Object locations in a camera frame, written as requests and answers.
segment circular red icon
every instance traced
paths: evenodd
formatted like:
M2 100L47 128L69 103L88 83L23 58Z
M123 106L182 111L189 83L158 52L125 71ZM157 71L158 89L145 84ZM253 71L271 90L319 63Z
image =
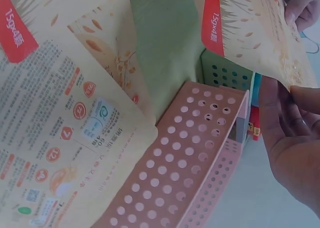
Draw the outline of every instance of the circular red icon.
M73 108L73 115L76 119L81 120L86 116L87 110L82 102L77 102Z
M45 155L47 161L49 162L55 162L60 158L60 149L57 147L51 148L47 151Z
M35 173L36 182L44 182L48 178L49 172L46 169L40 169Z
M135 94L133 97L132 97L132 101L137 104L139 102L139 95L138 94Z

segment cream-colored bag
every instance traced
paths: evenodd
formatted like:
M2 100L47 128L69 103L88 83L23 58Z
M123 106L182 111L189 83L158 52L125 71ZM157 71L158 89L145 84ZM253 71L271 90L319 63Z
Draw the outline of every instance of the cream-colored bag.
M284 19L283 0L194 0L207 49L288 89L317 87L295 25Z

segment perforated plastic basket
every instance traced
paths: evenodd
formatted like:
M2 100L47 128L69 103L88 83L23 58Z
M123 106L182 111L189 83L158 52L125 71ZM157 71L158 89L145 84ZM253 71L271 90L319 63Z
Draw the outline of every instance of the perforated plastic basket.
M185 83L157 140L93 227L202 227L241 156L243 144L227 137L246 119L248 100L248 91Z

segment hole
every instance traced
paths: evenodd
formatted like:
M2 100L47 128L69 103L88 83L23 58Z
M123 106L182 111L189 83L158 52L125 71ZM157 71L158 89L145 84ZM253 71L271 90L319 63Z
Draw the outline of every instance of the hole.
M118 212L119 215L125 214L126 210L122 206L119 206L116 211Z
M200 132L206 132L207 126L205 124L201 124L201 125L199 125L198 130Z
M132 202L132 196L131 195L126 195L125 197L124 197L124 201L125 201L125 203L127 203L127 204L130 204L131 202Z
M179 174L178 174L177 172L172 173L172 174L170 175L170 179L171 179L172 181L177 181L177 180L179 180Z
M211 92L210 92L210 91L205 91L205 92L203 93L203 95L204 95L205 97L210 97L210 96L211 96Z
M170 224L170 220L168 218L162 218L161 221L160 221L160 224L163 226L163 227L168 227L169 224Z
M208 160L208 155L206 153L200 153L199 156L198 156L198 159L201 162L206 162Z
M178 166L179 168L184 169L187 166L187 162L184 159L179 160Z
M173 126L170 126L170 127L168 128L168 133L169 133L169 134L173 134L173 133L175 133L175 131L176 131L176 128L174 128Z
M198 165L193 166L191 168L191 172L192 172L192 174L200 174L200 172L201 172L200 166L198 166Z
M198 116L200 115L200 110L198 110L198 109L193 110L193 111L192 111L192 115L193 115L194 117L198 117Z
M192 179L188 178L188 179L184 180L183 184L186 188L190 188L194 184L194 181Z
M137 211L143 211L143 209L145 208L145 206L144 206L144 204L142 204L142 203L137 203L137 204L135 204L135 209L137 210Z
M162 188L162 191L165 193L165 194L170 194L172 192L172 187L171 185L165 185L163 188Z
M188 120L185 124L188 128L191 128L194 126L195 123L192 120Z
M149 169L151 169L151 168L153 168L153 167L155 166L155 162L154 162L153 160L148 160L148 161L146 162L146 166L147 166Z
M179 134L180 138L181 139L185 139L188 137L188 132L186 131L181 131L180 134Z
M150 199L152 197L152 193L149 190L143 192L143 197L145 199Z
M175 197L178 201L183 201L186 198L186 193L180 191L176 194Z
M214 129L213 131L211 131L211 135L213 137L218 137L220 135L220 130Z
M181 144L179 142L175 142L172 144L172 148L174 150L179 150L181 148Z
M134 214L130 214L130 215L128 216L128 221L129 221L130 223L135 223L135 222L137 221L137 217L136 217Z
M134 183L131 189L133 192L138 192L140 190L140 185L138 185L137 183Z
M153 155L156 156L156 157L160 156L161 154L162 154L162 151L160 149L155 149L153 151Z
M185 149L185 154L186 154L187 156L193 155L194 152L195 152L194 149L191 148L191 147L188 147L187 149Z
M149 219L154 219L157 216L157 212L155 212L154 210L149 210L148 211L148 218Z
M193 97L188 97L187 99L186 99L186 101L188 102L188 103L193 103L194 102L194 98Z
M168 209L170 214L175 214L178 211L178 207L176 205L170 205Z
M148 223L142 222L140 224L140 228L149 228L149 225L148 225Z
M205 142L204 146L207 149L212 149L215 146L215 143L211 140L208 140L207 142Z
M165 200L162 198L155 199L156 206L162 207L165 204Z
M181 116L176 116L174 118L175 123L180 123L182 121L182 117Z
M200 90L197 88L192 89L192 93L194 93L194 94L198 94L199 92L200 92Z
M217 110L218 109L218 104L210 104L210 109L211 110Z
M166 156L165 156L165 160L167 161L167 162L172 162L173 160L174 160L174 156L173 156L173 154L167 154Z
M113 226L116 226L116 225L118 224L117 218L114 218L114 217L111 218L111 219L110 219L110 224L113 225Z
M157 187L159 185L159 180L154 178L150 181L150 184L152 187Z
M165 174L167 172L167 168L165 166L160 166L158 168L158 173L159 174Z
M225 124L226 124L226 120L223 119L223 118L219 118L219 119L217 120L217 124L218 124L218 125L225 125Z
M200 136L195 135L195 136L192 137L192 142L193 142L194 144L199 144L200 141L201 141Z
M146 178L147 178L147 173L145 173L145 172L141 172L140 174L139 174L139 179L140 180L145 180Z
M198 102L198 105L199 105L200 107L203 107L204 105L206 105L205 100L200 100L200 101Z
M160 142L162 145L167 145L169 143L169 139L167 137L163 137Z
M215 96L215 99L218 100L218 101L222 100L223 98L224 98L224 97L223 97L222 94L217 94L217 95Z
M189 108L187 106L182 106L181 107L181 112L186 113L188 112Z
M206 114L206 115L204 116L204 119L205 119L206 121L211 121L212 118L213 118L212 114Z
M228 104L234 104L236 100L234 98L228 98Z

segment food packaging bag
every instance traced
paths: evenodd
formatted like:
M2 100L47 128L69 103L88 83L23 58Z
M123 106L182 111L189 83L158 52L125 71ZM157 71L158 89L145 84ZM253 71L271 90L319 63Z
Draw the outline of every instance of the food packaging bag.
M0 38L0 43L11 62L18 63L36 50L46 32L68 26L147 119L155 124L156 118L136 59L137 38L130 0L2 1L7 22L0 24L0 30L7 35Z
M23 61L10 62L17 56L8 55L12 49L1 42L1 224L88 228L156 139L157 129L70 32L69 23L55 27L57 18L48 30L36 29L36 12L20 9L29 14L20 19L17 5L6 1L13 35L6 38ZM31 12L36 2L45 2L15 1ZM22 32L17 23L35 29Z
M286 24L284 0L194 1L207 49L288 90L318 86L296 25Z

